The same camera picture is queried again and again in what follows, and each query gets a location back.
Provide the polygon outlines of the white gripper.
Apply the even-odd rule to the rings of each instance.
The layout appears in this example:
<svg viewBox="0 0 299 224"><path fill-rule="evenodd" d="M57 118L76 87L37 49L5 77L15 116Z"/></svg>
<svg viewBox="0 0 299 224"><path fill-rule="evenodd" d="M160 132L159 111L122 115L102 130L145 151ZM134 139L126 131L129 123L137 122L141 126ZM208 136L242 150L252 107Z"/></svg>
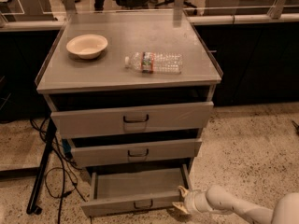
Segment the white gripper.
<svg viewBox="0 0 299 224"><path fill-rule="evenodd" d="M206 194L200 190L188 191L183 186L178 186L181 196L184 198L183 202L172 202L173 206L182 213L197 214L207 211Z"/></svg>

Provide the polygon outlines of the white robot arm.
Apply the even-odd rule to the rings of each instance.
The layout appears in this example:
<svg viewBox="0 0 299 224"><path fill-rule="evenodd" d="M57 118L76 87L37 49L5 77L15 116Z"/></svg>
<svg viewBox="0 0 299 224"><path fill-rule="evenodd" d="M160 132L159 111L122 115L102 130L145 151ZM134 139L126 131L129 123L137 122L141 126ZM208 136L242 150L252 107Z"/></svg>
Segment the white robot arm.
<svg viewBox="0 0 299 224"><path fill-rule="evenodd" d="M242 200L219 185L206 191L189 190L178 187L182 202L173 205L187 215L198 213L231 214L235 213L249 224L299 224L299 193L288 193L282 197L274 209Z"/></svg>

